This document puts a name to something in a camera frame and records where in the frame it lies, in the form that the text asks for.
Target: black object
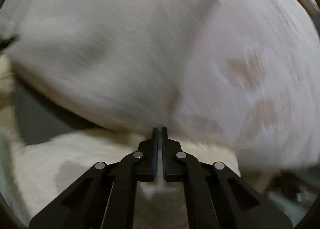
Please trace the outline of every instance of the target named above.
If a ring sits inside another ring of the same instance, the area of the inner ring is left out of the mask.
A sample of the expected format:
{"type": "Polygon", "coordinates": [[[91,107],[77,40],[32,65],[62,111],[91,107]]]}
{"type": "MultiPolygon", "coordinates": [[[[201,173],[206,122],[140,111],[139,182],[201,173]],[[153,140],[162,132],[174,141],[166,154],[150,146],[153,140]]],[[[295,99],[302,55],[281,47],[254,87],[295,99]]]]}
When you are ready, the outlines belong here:
{"type": "Polygon", "coordinates": [[[98,162],[40,211],[29,229],[130,229],[137,181],[156,176],[158,130],[120,162],[98,162]]]}
{"type": "Polygon", "coordinates": [[[98,162],[40,211],[29,229],[131,229],[137,181],[156,176],[158,139],[164,179],[183,182],[190,229],[291,229],[290,219],[222,162],[199,162],[167,129],[121,162],[98,162]]]}
{"type": "Polygon", "coordinates": [[[11,209],[0,194],[0,228],[25,229],[23,224],[12,214],[11,209]]]}
{"type": "Polygon", "coordinates": [[[11,45],[11,43],[17,41],[18,36],[12,36],[8,39],[2,39],[0,36],[0,52],[11,45]]]}

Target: white fabric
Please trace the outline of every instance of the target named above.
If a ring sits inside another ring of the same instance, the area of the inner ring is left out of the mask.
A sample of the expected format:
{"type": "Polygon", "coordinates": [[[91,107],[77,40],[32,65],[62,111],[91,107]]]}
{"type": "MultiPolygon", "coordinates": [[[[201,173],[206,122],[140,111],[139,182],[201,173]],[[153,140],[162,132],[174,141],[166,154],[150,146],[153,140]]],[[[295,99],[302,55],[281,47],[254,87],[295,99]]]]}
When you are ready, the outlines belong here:
{"type": "Polygon", "coordinates": [[[297,0],[33,0],[17,32],[19,75],[103,127],[167,126],[247,169],[318,162],[320,44],[297,0]]]}
{"type": "MultiPolygon", "coordinates": [[[[98,161],[114,163],[137,150],[146,137],[114,134],[103,129],[78,131],[38,145],[19,138],[11,101],[13,75],[6,56],[0,57],[0,192],[26,226],[31,217],[98,161]]],[[[240,174],[233,152],[218,146],[181,142],[182,149],[205,163],[224,162],[240,174]]],[[[161,148],[154,183],[139,183],[134,228],[188,228],[181,184],[162,180],[161,148]]]]}

